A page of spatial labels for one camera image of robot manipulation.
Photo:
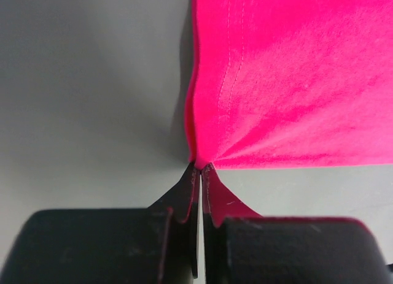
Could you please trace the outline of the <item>red t shirt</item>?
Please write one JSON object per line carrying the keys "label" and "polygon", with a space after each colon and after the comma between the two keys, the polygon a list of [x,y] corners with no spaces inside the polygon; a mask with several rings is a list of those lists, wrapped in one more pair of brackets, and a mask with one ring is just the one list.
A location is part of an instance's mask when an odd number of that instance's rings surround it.
{"label": "red t shirt", "polygon": [[392,0],[192,0],[196,167],[392,162]]}

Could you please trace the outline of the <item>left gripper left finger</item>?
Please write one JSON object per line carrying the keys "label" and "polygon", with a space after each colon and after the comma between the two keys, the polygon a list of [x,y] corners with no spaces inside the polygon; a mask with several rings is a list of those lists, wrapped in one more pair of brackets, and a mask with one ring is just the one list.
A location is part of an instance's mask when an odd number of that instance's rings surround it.
{"label": "left gripper left finger", "polygon": [[192,283],[198,276],[200,172],[189,164],[152,205],[32,214],[2,283]]}

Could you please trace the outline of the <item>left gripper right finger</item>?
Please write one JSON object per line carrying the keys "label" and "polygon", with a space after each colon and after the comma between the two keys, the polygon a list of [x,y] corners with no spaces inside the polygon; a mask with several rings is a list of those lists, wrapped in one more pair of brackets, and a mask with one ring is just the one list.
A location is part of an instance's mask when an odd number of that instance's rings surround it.
{"label": "left gripper right finger", "polygon": [[391,283],[370,230],[348,217],[263,217],[212,165],[201,173],[207,283]]}

